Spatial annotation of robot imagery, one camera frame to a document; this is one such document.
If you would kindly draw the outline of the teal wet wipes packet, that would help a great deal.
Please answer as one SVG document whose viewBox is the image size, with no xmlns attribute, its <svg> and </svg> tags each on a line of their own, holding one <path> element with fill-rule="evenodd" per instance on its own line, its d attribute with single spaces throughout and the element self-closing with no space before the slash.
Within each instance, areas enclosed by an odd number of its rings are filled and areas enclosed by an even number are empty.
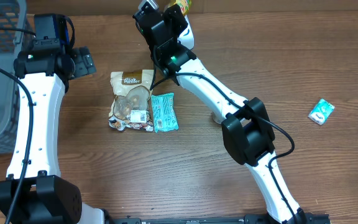
<svg viewBox="0 0 358 224">
<path fill-rule="evenodd" d="M 174 111 L 174 93 L 152 95 L 152 111 L 154 119 L 154 131 L 167 132 L 178 130 L 178 121 Z"/>
</svg>

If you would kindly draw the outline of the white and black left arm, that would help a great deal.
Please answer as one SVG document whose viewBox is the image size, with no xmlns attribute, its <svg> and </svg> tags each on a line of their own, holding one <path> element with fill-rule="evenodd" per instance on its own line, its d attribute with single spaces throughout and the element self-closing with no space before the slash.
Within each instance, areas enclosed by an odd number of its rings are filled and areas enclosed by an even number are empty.
<svg viewBox="0 0 358 224">
<path fill-rule="evenodd" d="M 7 223 L 109 223 L 108 213 L 82 201 L 61 177 L 58 119 L 69 82 L 96 72 L 90 51 L 75 47 L 75 28 L 61 14 L 34 16 L 32 46 L 18 53 L 14 73 L 20 96 L 16 144 L 0 181 Z"/>
</svg>

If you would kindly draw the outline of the green tissue pack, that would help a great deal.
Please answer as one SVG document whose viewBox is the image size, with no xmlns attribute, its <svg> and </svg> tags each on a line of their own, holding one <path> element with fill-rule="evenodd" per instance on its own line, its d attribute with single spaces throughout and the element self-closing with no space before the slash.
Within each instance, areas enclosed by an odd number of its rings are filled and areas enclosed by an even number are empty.
<svg viewBox="0 0 358 224">
<path fill-rule="evenodd" d="M 334 111 L 335 106 L 326 101 L 320 99 L 315 107 L 310 111 L 308 117 L 315 123 L 323 125 L 329 118 L 330 114 Z"/>
</svg>

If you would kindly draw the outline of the yellow Vim bottle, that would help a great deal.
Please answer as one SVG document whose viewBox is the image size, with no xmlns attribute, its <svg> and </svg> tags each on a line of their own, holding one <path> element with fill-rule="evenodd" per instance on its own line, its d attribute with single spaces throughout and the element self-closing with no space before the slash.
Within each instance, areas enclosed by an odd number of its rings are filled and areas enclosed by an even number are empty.
<svg viewBox="0 0 358 224">
<path fill-rule="evenodd" d="M 192 0 L 170 0 L 170 2 L 165 6 L 165 10 L 173 5 L 177 4 L 180 7 L 182 14 L 185 16 L 188 14 L 190 7 L 192 5 Z"/>
</svg>

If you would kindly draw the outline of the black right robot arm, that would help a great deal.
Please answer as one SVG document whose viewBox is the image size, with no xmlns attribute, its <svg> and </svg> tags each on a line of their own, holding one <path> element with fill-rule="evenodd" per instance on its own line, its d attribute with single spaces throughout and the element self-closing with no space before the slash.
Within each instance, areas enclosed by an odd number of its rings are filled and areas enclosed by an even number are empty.
<svg viewBox="0 0 358 224">
<path fill-rule="evenodd" d="M 192 36 L 187 44 L 181 42 L 190 25 L 178 4 L 160 11 L 155 1 L 142 1 L 133 18 L 164 80 L 173 80 L 212 110 L 215 122 L 221 125 L 226 151 L 249 169 L 262 193 L 268 213 L 264 221 L 306 223 L 305 212 L 281 175 L 273 145 L 275 130 L 289 135 L 270 121 L 263 102 L 235 94 L 209 73 L 191 51 Z"/>
</svg>

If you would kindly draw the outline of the brown white snack bag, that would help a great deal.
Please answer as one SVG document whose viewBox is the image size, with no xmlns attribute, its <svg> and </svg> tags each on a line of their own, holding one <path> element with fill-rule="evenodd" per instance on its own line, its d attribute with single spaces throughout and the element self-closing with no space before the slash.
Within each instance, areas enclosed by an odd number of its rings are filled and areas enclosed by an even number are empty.
<svg viewBox="0 0 358 224">
<path fill-rule="evenodd" d="M 109 112 L 109 126 L 118 131 L 127 128 L 152 132 L 154 124 L 150 116 L 150 90 L 153 70 L 111 72 L 110 84 L 114 100 Z"/>
</svg>

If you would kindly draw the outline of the green white Knorr jar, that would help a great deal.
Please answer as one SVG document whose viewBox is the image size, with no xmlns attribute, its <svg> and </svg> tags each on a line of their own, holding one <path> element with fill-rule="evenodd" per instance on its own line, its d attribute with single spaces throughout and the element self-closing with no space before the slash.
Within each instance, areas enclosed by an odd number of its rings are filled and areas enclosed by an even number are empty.
<svg viewBox="0 0 358 224">
<path fill-rule="evenodd" d="M 220 114 L 212 113 L 212 119 L 214 122 L 221 124 L 222 123 L 222 117 Z"/>
</svg>

